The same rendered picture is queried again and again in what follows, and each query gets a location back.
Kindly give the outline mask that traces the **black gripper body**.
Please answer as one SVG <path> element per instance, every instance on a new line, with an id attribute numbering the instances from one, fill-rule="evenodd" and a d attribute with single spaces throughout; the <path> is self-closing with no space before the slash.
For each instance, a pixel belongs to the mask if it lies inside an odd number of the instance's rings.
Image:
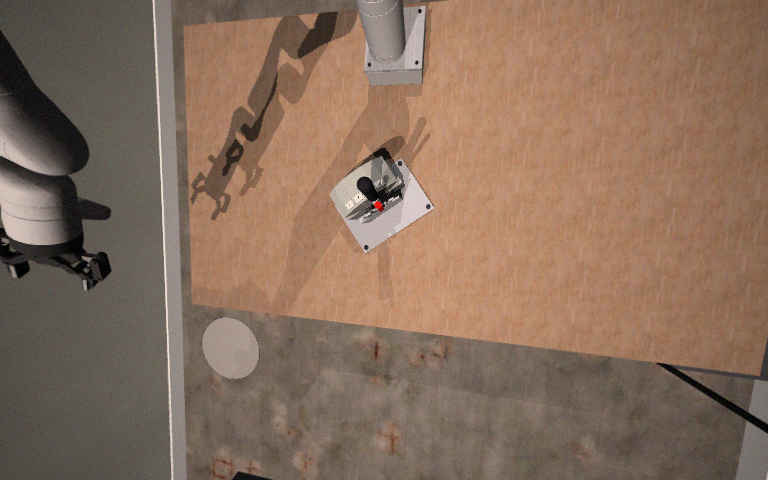
<path id="1" fill-rule="evenodd" d="M 82 257 L 79 255 L 80 252 L 86 253 L 86 251 L 82 247 L 84 242 L 83 230 L 82 230 L 82 233 L 75 239 L 65 243 L 54 244 L 54 245 L 26 244 L 26 243 L 16 241 L 11 237 L 9 237 L 8 235 L 7 237 L 8 237 L 10 246 L 14 250 L 25 255 L 35 256 L 36 258 L 32 259 L 32 261 L 35 261 L 38 264 L 58 267 L 47 261 L 47 259 L 49 259 L 50 257 L 57 256 L 62 260 L 64 260 L 69 265 L 72 265 L 82 260 Z"/>

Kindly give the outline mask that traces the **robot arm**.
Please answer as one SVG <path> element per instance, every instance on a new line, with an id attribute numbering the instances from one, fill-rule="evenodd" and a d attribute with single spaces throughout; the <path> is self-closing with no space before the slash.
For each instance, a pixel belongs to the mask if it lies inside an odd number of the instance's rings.
<path id="1" fill-rule="evenodd" d="M 373 59 L 398 60 L 406 46 L 403 0 L 355 2 Z M 110 218 L 107 206 L 77 198 L 68 176 L 88 159 L 81 132 L 36 86 L 0 30 L 0 205 L 7 235 L 54 245 L 78 237 L 82 219 Z"/>

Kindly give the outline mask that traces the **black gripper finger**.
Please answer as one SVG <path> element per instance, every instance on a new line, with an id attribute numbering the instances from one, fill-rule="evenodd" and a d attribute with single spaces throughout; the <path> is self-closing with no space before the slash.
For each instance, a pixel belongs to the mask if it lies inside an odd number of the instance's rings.
<path id="1" fill-rule="evenodd" d="M 29 272 L 28 260 L 35 259 L 35 256 L 25 255 L 19 252 L 12 252 L 7 234 L 4 228 L 0 228 L 0 260 L 7 266 L 8 272 L 15 278 L 21 278 Z"/>
<path id="2" fill-rule="evenodd" d="M 47 259 L 53 265 L 56 265 L 69 274 L 76 274 L 82 278 L 82 289 L 88 291 L 92 289 L 98 281 L 103 281 L 111 272 L 108 256 L 105 252 L 96 254 L 80 252 L 82 260 L 75 267 L 72 267 L 61 258 L 54 256 Z M 86 273 L 83 269 L 89 271 Z"/>

